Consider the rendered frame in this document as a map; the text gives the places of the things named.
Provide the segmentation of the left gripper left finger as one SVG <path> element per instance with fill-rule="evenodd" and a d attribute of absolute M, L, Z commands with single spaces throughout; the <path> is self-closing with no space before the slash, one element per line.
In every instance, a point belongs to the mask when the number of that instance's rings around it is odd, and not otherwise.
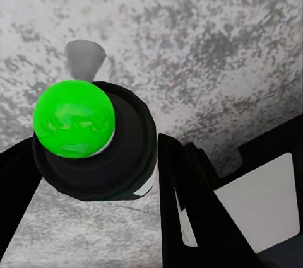
<path fill-rule="evenodd" d="M 25 139 L 0 154 L 0 261 L 44 177 Z"/>

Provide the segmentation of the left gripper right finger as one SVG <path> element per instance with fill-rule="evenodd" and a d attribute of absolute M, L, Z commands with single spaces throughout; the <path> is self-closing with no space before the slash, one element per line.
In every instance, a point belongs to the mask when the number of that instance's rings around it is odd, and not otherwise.
<path fill-rule="evenodd" d="M 163 268 L 265 268 L 184 146 L 162 133 L 158 170 Z M 173 175 L 197 247 L 182 241 Z"/>

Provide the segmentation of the insectifuge atomizer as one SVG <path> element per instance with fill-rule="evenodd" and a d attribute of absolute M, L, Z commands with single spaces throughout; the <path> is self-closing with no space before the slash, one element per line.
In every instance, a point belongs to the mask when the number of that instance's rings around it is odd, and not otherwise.
<path fill-rule="evenodd" d="M 93 80 L 107 57 L 98 43 L 73 40 L 64 51 L 74 79 L 48 88 L 34 108 L 37 168 L 58 192 L 81 201 L 144 197 L 158 172 L 148 106 L 127 88 Z"/>

